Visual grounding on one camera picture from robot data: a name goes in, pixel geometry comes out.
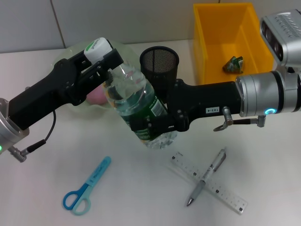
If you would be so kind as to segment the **pink peach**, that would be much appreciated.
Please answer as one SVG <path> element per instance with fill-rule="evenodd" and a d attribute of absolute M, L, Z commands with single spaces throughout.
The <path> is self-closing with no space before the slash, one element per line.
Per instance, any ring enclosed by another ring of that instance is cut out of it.
<path fill-rule="evenodd" d="M 103 105 L 107 103 L 102 86 L 98 86 L 89 94 L 87 94 L 86 101 L 91 105 Z"/>

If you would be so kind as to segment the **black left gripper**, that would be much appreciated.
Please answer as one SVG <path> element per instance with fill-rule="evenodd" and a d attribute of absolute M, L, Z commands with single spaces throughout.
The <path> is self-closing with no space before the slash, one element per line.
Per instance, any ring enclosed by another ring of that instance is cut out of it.
<path fill-rule="evenodd" d="M 82 91 L 97 88 L 108 80 L 109 70 L 122 63 L 115 48 L 92 66 L 83 50 L 69 59 L 61 59 L 49 75 L 9 101 L 8 117 L 24 130 L 65 104 L 77 106 L 86 99 Z"/>

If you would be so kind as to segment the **blue scissors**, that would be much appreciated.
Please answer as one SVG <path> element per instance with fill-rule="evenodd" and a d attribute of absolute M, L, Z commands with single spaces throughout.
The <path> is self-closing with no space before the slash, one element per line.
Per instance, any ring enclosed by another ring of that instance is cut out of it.
<path fill-rule="evenodd" d="M 106 156 L 103 158 L 103 160 L 99 163 L 99 165 L 96 167 L 96 169 L 93 171 L 93 173 L 90 175 L 90 177 L 85 181 L 85 183 L 76 191 L 70 191 L 68 192 L 62 201 L 62 205 L 66 210 L 70 210 L 74 215 L 81 216 L 86 214 L 91 207 L 91 201 L 90 201 L 90 194 L 94 189 L 94 186 L 98 183 L 100 178 L 103 176 L 107 168 L 111 164 L 111 157 Z M 69 196 L 75 195 L 76 198 L 73 201 L 72 204 L 67 205 L 67 199 Z M 83 211 L 77 211 L 77 208 L 80 206 L 82 202 L 85 202 L 85 208 Z"/>

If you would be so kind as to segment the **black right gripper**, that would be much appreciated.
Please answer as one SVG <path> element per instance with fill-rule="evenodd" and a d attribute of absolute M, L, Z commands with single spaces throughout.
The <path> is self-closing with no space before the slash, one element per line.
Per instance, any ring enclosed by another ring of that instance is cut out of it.
<path fill-rule="evenodd" d="M 191 86 L 178 79 L 168 93 L 156 92 L 156 96 L 172 116 L 130 119 L 131 130 L 143 141 L 171 131 L 187 131 L 198 118 L 223 115 L 225 106 L 231 114 L 240 113 L 240 94 L 233 81 Z"/>

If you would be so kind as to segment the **green glass fruit plate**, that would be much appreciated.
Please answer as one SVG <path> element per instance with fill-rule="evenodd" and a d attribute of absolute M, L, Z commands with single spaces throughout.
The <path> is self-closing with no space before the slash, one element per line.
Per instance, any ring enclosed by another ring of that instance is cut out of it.
<path fill-rule="evenodd" d="M 55 60 L 54 63 L 59 61 L 60 59 L 66 58 L 69 59 L 72 56 L 76 55 L 77 53 L 81 52 L 84 50 L 91 42 L 89 41 L 84 41 L 81 43 L 78 43 L 76 45 L 73 45 L 71 47 L 66 48 Z M 139 56 L 131 49 L 130 46 L 124 45 L 119 42 L 115 41 L 110 41 L 111 45 L 117 49 L 121 57 L 123 58 L 124 62 L 127 64 L 132 65 L 133 67 L 139 69 L 140 68 L 140 63 L 139 63 Z M 107 110 L 111 108 L 111 105 L 107 102 L 103 105 L 91 105 L 89 104 L 86 100 L 81 103 L 78 106 L 73 106 L 72 104 L 67 105 L 69 110 L 75 113 L 90 113 L 93 111 L 96 111 L 98 109 L 101 110 Z"/>

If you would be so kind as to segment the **black mesh pen cup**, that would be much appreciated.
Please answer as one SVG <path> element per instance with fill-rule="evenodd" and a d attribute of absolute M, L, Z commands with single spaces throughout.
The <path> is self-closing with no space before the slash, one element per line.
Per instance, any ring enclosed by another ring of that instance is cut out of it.
<path fill-rule="evenodd" d="M 165 46 L 154 46 L 140 55 L 141 72 L 161 99 L 167 97 L 177 79 L 178 54 Z"/>

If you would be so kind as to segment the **grey white pen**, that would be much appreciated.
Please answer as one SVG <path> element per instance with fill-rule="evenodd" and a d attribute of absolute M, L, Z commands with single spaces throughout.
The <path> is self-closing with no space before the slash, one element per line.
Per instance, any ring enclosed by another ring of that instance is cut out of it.
<path fill-rule="evenodd" d="M 226 148 L 221 149 L 220 152 L 217 154 L 211 165 L 208 167 L 198 184 L 196 185 L 195 189 L 189 196 L 187 207 L 189 207 L 200 195 L 202 190 L 204 189 L 206 183 L 208 182 L 209 178 L 213 175 L 214 172 L 218 170 L 218 168 L 221 166 L 223 161 L 226 159 Z"/>

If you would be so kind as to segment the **clear plastic ruler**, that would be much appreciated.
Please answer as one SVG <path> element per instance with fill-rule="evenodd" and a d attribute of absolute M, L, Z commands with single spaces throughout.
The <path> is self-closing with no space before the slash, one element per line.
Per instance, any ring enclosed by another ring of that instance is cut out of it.
<path fill-rule="evenodd" d="M 191 163 L 182 153 L 177 152 L 172 154 L 170 158 L 169 167 L 178 176 L 182 177 L 186 181 L 197 185 L 206 170 L 200 169 L 198 166 Z M 248 202 L 233 193 L 225 185 L 217 182 L 213 175 L 206 183 L 204 190 L 210 192 L 215 198 L 223 202 L 228 208 L 232 209 L 237 214 L 244 213 Z"/>

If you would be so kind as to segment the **clear green-label water bottle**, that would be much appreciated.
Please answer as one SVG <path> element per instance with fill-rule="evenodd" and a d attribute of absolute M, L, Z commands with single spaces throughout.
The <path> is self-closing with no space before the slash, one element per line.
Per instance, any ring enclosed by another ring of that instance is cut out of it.
<path fill-rule="evenodd" d="M 103 60 L 113 47 L 101 37 L 90 43 L 84 54 L 91 63 Z M 127 61 L 108 71 L 109 78 L 103 84 L 104 95 L 109 104 L 130 127 L 130 122 L 138 119 L 153 119 L 167 115 L 163 102 L 143 73 Z M 163 149 L 173 143 L 177 132 L 151 135 L 148 129 L 133 131 L 148 148 Z"/>

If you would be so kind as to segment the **green plastic wrapper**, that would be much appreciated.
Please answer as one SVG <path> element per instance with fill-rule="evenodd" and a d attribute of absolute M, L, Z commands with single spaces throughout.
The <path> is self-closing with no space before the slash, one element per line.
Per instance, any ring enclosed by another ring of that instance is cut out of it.
<path fill-rule="evenodd" d="M 226 73 L 243 73 L 243 63 L 244 59 L 242 56 L 235 57 L 233 56 L 223 67 L 223 71 Z"/>

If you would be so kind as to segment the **yellow plastic bin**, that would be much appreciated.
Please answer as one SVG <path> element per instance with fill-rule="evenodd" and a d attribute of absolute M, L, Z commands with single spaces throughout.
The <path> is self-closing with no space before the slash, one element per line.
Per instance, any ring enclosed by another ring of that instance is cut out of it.
<path fill-rule="evenodd" d="M 237 74 L 222 69 L 232 57 L 243 57 L 244 75 L 273 69 L 252 3 L 199 3 L 193 11 L 196 84 L 234 81 Z"/>

